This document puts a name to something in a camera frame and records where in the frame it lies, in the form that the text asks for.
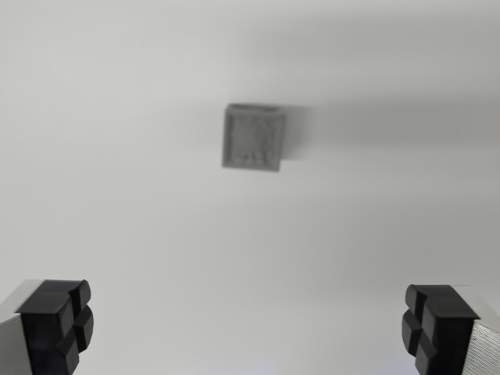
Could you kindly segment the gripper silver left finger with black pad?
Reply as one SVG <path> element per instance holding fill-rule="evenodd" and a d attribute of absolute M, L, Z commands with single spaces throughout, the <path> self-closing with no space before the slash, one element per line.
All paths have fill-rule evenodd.
<path fill-rule="evenodd" d="M 25 280 L 1 302 L 2 374 L 73 374 L 94 330 L 86 280 Z"/>

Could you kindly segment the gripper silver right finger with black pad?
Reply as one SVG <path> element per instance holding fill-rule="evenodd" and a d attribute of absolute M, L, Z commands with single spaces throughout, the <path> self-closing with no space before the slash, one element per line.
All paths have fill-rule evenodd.
<path fill-rule="evenodd" d="M 472 288 L 410 284 L 405 303 L 402 340 L 418 373 L 499 373 L 499 312 Z"/>

